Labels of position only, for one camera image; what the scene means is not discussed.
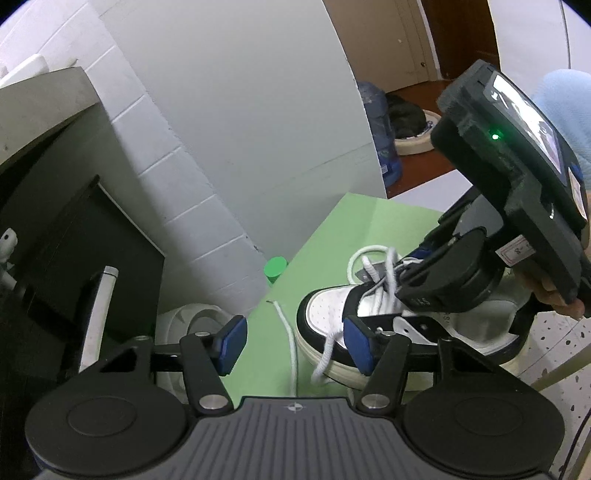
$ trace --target green tabletop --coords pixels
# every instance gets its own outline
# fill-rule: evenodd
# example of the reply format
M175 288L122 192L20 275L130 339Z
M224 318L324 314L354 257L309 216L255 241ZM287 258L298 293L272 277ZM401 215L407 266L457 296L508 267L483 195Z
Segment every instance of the green tabletop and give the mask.
M279 302L295 329L298 305L309 292L348 283L347 263L355 251L381 244L394 246L405 255L437 225L440 215L392 200L346 194L248 316L246 347L232 373L223 379L234 405L247 395L289 396L287 334L275 308L266 300ZM312 364L298 352L298 396L345 394L345 388L333 382L321 387L311 385L312 370Z

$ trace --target water bottle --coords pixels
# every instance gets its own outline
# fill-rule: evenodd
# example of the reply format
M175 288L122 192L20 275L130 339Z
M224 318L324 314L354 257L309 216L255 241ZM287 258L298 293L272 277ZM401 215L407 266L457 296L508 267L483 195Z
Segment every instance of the water bottle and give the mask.
M386 94L373 83L357 82L357 88L363 100L369 129L374 139L379 166L386 188L392 186L402 175L402 163L396 153L394 132L388 116Z

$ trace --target illuminated screen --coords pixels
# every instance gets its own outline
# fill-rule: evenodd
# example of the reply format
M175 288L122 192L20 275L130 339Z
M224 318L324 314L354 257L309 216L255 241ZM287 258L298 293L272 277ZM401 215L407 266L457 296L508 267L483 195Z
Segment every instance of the illuminated screen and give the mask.
M507 80L495 74L488 84L489 100L519 129L529 135L559 174L562 173L558 140L553 128L540 115L531 101Z

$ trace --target cabinet handle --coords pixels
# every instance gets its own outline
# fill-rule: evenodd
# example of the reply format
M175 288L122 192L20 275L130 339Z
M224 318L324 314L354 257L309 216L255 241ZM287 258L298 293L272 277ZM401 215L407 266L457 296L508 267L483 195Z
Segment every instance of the cabinet handle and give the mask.
M96 290L95 299L90 310L88 328L80 357L79 372L82 372L99 359L100 344L103 341L109 304L111 303L111 296L113 295L118 275L119 270L115 267L107 266L103 269L103 273L100 276L99 287Z

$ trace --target light blue fabric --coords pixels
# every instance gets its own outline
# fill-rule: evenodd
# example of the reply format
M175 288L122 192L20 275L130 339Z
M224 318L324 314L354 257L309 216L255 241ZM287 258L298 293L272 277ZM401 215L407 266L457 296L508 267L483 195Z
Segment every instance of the light blue fabric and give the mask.
M591 75L556 70L544 76L532 98L579 159L591 190Z

